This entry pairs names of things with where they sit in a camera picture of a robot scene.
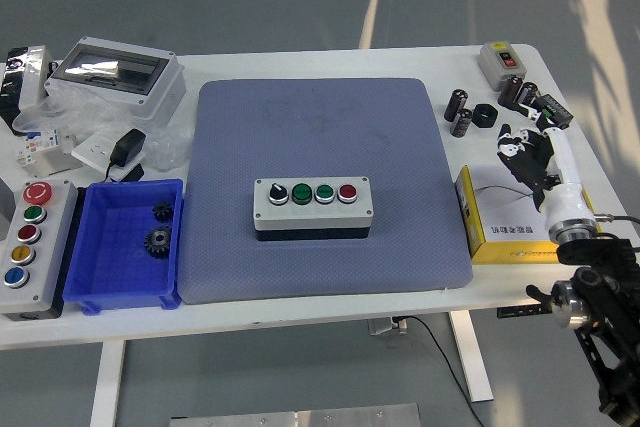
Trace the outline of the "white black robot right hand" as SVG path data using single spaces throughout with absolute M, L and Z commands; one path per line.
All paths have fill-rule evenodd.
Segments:
M 534 126 L 512 131 L 504 124 L 497 154 L 516 180 L 528 187 L 552 242 L 561 245 L 597 234 L 595 216 L 583 195 L 577 164 L 566 136 L 573 116 L 550 97 L 530 105 L 506 101 L 503 106 Z

